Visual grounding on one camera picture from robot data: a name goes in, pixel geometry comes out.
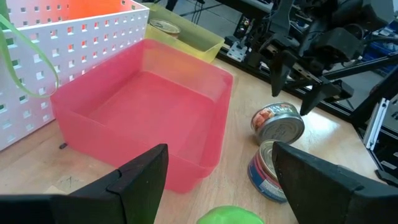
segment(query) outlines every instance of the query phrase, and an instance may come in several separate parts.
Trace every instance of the green ball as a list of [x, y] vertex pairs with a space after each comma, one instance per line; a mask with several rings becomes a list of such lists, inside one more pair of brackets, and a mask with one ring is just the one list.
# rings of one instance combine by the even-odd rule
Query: green ball
[[197, 224], [265, 224], [256, 214], [235, 206], [210, 210]]

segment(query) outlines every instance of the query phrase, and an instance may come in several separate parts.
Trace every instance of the green object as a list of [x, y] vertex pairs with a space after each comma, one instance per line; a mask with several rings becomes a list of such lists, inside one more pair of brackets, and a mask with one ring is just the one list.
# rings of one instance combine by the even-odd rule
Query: green object
[[[27, 37], [25, 37], [19, 30], [17, 30], [10, 22], [9, 22], [9, 16], [8, 16], [8, 9], [7, 9], [7, 4], [5, 0], [0, 0], [0, 58], [4, 59], [4, 63], [6, 64], [6, 67], [8, 69], [8, 72], [10, 73], [10, 76], [14, 83], [24, 92], [26, 92], [30, 96], [38, 97], [38, 98], [45, 98], [51, 96], [59, 87], [59, 78], [57, 75], [57, 72], [54, 69], [54, 66], [51, 64], [50, 60], [45, 56], [43, 51], [39, 49], [38, 46], [33, 44]], [[55, 91], [51, 93], [50, 95], [39, 95], [36, 93], [32, 93], [30, 90], [28, 90], [19, 80], [17, 73], [15, 72], [14, 66], [18, 64], [17, 60], [12, 60], [10, 53], [8, 51], [8, 45], [13, 43], [13, 40], [6, 40], [6, 37], [4, 36], [4, 31], [3, 28], [9, 29], [11, 32], [13, 32], [18, 38], [20, 38], [25, 44], [27, 44], [29, 47], [31, 47], [36, 53], [39, 55], [39, 57], [51, 68], [51, 71], [54, 73], [55, 80], [57, 82]]]
[[256, 214], [235, 206], [210, 210], [197, 224], [265, 224]]

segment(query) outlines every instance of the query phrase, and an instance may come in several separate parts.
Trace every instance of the white panel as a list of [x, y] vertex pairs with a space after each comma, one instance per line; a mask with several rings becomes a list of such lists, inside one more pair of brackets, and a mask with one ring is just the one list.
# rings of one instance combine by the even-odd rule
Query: white panel
[[[149, 10], [143, 6], [140, 8], [106, 16], [21, 27], [19, 30], [42, 49], [57, 68], [63, 85], [143, 39]], [[25, 87], [39, 94], [53, 92], [55, 77], [48, 66], [12, 32], [5, 31], [5, 36], [12, 39], [13, 44], [8, 46], [10, 55], [17, 76]], [[50, 99], [34, 98], [18, 89], [0, 56], [0, 150], [53, 119]]]

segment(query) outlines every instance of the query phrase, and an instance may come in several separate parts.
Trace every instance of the black mechanism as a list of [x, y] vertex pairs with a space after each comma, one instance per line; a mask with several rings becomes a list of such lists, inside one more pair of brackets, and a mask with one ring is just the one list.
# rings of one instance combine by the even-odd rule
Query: black mechanism
[[397, 223], [398, 189], [358, 175], [282, 142], [272, 161], [299, 223]]
[[[336, 102], [352, 97], [350, 86], [330, 80], [373, 66], [373, 62], [369, 62], [362, 68], [325, 74], [335, 64], [357, 62], [371, 42], [398, 42], [391, 37], [372, 35], [394, 19], [392, 0], [273, 0], [271, 10], [267, 10], [262, 1], [218, 1], [244, 15], [251, 15], [246, 11], [253, 7], [262, 11], [241, 19], [250, 21], [251, 27], [239, 24], [242, 29], [235, 31], [235, 34], [240, 31], [239, 35], [234, 35], [239, 39], [237, 48], [250, 48], [243, 61], [247, 66], [256, 69], [261, 68], [262, 63], [269, 66], [273, 96], [285, 85], [312, 86], [303, 99], [301, 115], [308, 114], [321, 101]], [[396, 61], [397, 58], [390, 55], [380, 60], [378, 66]]]
[[168, 163], [159, 144], [70, 195], [2, 195], [1, 223], [153, 223]]

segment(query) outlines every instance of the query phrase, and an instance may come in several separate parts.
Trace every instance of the yellow plastic bin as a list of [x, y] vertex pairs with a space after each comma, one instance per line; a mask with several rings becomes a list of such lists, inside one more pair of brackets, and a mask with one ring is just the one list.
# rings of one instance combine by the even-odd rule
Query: yellow plastic bin
[[[158, 4], [144, 4], [150, 8], [145, 37], [154, 39], [181, 50], [206, 62], [212, 62], [224, 43], [224, 38], [174, 14]], [[180, 28], [178, 37], [173, 37], [151, 26], [151, 19], [162, 19]]]

